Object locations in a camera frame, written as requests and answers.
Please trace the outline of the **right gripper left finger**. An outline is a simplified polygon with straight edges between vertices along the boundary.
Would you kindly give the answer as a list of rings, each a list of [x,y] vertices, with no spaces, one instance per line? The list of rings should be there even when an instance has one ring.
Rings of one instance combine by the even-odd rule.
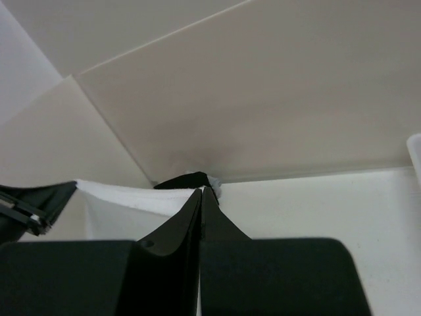
[[[1,189],[2,315],[194,315],[201,191],[140,240],[23,242],[73,188]]]

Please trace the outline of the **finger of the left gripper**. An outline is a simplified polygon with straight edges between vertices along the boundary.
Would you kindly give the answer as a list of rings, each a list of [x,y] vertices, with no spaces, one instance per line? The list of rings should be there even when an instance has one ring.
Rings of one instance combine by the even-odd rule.
[[[1,235],[47,234],[76,190],[75,181],[31,188],[1,186]]]

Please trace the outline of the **white tank top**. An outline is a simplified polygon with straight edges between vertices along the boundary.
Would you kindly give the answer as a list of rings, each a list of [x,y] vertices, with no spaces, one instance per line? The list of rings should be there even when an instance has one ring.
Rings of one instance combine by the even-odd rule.
[[[78,180],[91,240],[131,240],[118,312],[196,315],[200,189],[149,190]]]

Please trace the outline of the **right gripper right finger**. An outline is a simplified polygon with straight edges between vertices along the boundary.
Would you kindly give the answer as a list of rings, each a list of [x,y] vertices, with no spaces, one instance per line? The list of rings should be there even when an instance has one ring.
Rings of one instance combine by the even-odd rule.
[[[370,315],[349,250],[333,238],[252,239],[201,202],[203,315]]]

